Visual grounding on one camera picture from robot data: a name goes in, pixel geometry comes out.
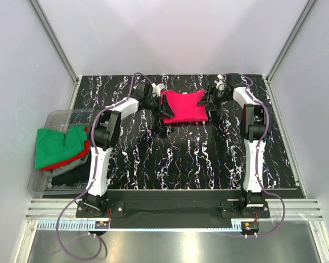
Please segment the pink t shirt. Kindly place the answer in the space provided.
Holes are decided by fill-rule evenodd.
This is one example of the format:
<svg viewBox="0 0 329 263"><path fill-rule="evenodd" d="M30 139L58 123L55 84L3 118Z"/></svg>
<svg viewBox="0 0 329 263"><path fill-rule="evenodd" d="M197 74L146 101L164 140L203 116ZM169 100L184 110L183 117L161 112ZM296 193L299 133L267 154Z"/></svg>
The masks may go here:
<svg viewBox="0 0 329 263"><path fill-rule="evenodd" d="M174 113L174 117L162 118L164 124L208 121L205 106L197 104L204 94L204 90L188 94L177 93L173 90L162 92L161 95L166 97Z"/></svg>

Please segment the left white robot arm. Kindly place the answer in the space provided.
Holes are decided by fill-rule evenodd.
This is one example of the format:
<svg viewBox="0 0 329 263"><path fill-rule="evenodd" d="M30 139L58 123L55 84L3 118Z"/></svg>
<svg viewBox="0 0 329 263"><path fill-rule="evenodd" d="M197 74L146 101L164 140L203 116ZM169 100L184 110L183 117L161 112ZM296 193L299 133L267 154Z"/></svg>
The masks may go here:
<svg viewBox="0 0 329 263"><path fill-rule="evenodd" d="M107 212L107 171L111 152L120 137L121 121L140 110L150 110L157 117L174 116L166 96L161 94L164 88L164 84L139 83L121 101L93 113L89 133L90 173L82 200L94 216L101 217Z"/></svg>

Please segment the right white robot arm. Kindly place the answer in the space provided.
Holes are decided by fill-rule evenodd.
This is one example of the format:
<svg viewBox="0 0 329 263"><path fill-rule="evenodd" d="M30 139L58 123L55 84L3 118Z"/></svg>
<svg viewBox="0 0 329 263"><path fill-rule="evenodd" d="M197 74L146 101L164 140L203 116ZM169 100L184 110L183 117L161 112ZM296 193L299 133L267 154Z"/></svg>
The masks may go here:
<svg viewBox="0 0 329 263"><path fill-rule="evenodd" d="M232 210L244 217L264 209L263 160L270 132L270 106L252 92L251 78L239 73L217 75L197 103L208 111L216 111L223 102L234 101L242 108L240 135L246 151L245 178L241 197Z"/></svg>

